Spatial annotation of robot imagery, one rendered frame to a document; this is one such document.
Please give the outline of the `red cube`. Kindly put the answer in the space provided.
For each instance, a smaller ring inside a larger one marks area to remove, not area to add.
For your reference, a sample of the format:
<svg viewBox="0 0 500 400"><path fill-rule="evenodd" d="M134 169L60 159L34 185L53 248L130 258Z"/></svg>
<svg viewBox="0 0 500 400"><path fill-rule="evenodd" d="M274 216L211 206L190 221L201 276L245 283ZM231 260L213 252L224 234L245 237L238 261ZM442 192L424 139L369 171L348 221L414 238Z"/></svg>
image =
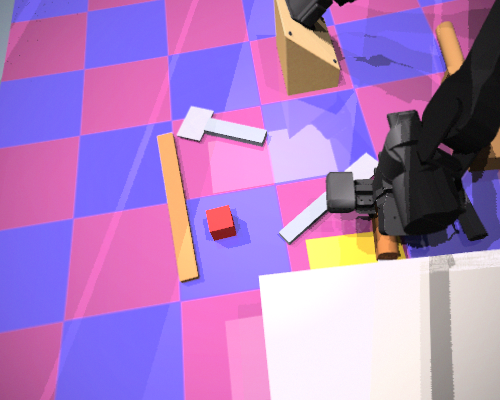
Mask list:
<svg viewBox="0 0 500 400"><path fill-rule="evenodd" d="M237 235L229 205L206 210L206 216L214 241Z"/></svg>

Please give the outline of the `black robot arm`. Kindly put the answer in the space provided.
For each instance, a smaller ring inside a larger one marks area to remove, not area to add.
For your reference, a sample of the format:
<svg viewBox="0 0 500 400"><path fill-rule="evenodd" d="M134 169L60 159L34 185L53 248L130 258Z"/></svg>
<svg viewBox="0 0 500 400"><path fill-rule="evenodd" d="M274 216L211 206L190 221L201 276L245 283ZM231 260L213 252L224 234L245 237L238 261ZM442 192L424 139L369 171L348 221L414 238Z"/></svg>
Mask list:
<svg viewBox="0 0 500 400"><path fill-rule="evenodd" d="M342 7L355 0L285 1L291 18L315 31L314 24L334 2ZM500 129L500 0L466 60L426 105L422 122L416 110L389 113L387 119L390 131L379 168L392 187L372 195L379 232L422 236L448 229L467 211L453 178L463 178ZM453 149L452 155L439 149L440 143Z"/></svg>

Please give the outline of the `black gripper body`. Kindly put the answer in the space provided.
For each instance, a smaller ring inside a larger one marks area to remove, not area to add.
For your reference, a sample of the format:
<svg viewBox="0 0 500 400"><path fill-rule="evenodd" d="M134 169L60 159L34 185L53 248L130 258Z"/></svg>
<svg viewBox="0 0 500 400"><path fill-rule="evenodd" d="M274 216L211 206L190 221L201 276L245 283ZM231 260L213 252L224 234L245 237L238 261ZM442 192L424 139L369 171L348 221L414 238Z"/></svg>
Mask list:
<svg viewBox="0 0 500 400"><path fill-rule="evenodd" d="M392 180L383 175L378 166L374 168L374 180L364 180L363 185L354 185L353 171L329 172L326 175L326 208L330 213L349 213L356 208L373 208L373 193L382 188L392 187ZM452 177L453 178L453 177ZM453 178L459 197L466 202L462 182Z"/></svg>

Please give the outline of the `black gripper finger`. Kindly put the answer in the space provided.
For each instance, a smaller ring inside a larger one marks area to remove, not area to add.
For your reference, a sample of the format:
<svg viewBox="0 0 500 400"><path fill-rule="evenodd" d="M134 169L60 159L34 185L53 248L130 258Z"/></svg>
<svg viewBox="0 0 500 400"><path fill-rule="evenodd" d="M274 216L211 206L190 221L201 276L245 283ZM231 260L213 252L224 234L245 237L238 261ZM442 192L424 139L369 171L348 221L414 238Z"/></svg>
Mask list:
<svg viewBox="0 0 500 400"><path fill-rule="evenodd" d="M372 180L372 179L356 179L354 180L354 185L363 185L364 180ZM373 218L374 214L376 214L375 204L373 205L373 208L356 208L355 205L355 210L359 214L368 214L370 218Z"/></svg>

